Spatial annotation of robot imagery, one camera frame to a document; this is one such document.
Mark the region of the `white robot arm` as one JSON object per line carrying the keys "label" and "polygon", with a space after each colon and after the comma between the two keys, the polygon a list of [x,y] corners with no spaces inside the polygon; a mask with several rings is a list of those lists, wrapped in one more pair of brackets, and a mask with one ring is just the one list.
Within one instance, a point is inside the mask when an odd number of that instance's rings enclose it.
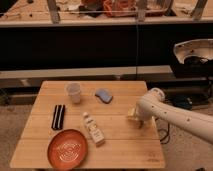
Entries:
{"label": "white robot arm", "polygon": [[165,104],[164,100],[165,93],[159,88],[152,88],[139,98],[127,118],[145,122],[155,116],[213,144],[213,116],[173,107]]}

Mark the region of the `white robot base shell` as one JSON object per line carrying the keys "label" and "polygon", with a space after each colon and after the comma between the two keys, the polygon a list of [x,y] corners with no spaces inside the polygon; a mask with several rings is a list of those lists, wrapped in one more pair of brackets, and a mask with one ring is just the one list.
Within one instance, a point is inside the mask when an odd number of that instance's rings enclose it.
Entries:
{"label": "white robot base shell", "polygon": [[196,56],[204,61],[213,60],[213,39],[193,39],[174,45],[173,53],[180,64],[189,57]]}

